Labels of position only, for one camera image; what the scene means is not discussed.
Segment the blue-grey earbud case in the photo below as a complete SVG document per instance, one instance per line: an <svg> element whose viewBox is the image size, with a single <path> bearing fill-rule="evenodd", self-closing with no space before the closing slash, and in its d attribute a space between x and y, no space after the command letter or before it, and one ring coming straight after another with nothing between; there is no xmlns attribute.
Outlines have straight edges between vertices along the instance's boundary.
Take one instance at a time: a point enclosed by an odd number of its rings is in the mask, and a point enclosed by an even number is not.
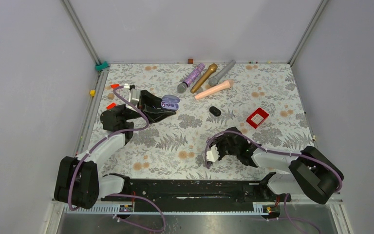
<svg viewBox="0 0 374 234"><path fill-rule="evenodd" d="M170 111L177 111L179 109L180 99L174 95L164 95L161 100L161 108Z"/></svg>

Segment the black earbud charging case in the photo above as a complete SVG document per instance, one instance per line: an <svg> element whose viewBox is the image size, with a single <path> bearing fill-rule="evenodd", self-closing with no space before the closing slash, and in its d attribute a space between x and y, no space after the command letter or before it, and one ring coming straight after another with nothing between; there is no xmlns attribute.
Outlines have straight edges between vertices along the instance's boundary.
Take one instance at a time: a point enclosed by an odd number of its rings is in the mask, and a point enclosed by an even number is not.
<svg viewBox="0 0 374 234"><path fill-rule="evenodd" d="M211 106L209 108L209 112L214 115L215 117L219 117L221 115L221 110L219 110L218 108L216 108L215 106Z"/></svg>

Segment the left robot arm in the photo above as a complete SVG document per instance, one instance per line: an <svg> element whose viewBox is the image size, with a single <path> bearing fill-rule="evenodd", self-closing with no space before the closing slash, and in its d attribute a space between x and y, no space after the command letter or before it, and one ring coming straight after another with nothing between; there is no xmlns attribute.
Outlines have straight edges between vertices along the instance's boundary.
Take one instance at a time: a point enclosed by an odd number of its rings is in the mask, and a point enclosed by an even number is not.
<svg viewBox="0 0 374 234"><path fill-rule="evenodd" d="M108 133L82 153L64 157L59 165L54 198L68 204L71 211L90 209L101 198L115 195L119 200L131 196L130 179L119 174L101 175L99 169L118 150L142 131L176 114L180 99L173 95L157 97L147 90L129 88L129 99L101 113L100 121Z"/></svg>

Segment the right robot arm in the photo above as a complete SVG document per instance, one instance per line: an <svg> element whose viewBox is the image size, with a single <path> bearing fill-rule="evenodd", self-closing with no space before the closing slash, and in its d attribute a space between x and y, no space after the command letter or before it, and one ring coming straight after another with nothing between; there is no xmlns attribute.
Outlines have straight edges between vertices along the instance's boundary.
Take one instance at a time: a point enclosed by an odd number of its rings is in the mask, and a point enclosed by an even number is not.
<svg viewBox="0 0 374 234"><path fill-rule="evenodd" d="M343 185L343 173L314 146L306 146L299 153L268 149L232 127L206 141L205 166L209 168L224 156L235 156L245 166L283 172L268 177L260 187L261 197L267 201L281 194L303 194L315 203L326 204Z"/></svg>

